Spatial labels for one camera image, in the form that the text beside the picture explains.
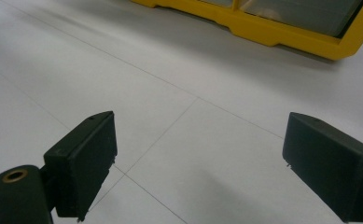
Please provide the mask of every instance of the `white surface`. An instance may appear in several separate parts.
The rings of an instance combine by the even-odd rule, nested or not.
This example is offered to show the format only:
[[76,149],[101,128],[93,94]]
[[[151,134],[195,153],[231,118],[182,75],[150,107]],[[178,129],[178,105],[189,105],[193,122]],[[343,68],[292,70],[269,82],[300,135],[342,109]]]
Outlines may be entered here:
[[86,223],[341,223],[281,150],[291,111],[363,142],[363,47],[334,63],[126,0],[0,1],[0,172],[106,110],[117,168]]

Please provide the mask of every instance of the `yellow container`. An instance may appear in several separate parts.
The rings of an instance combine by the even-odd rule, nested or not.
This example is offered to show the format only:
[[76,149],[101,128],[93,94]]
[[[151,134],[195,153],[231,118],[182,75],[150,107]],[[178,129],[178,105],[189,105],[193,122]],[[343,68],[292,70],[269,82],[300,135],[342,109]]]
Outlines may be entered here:
[[234,35],[339,60],[363,44],[363,0],[132,0],[227,26]]

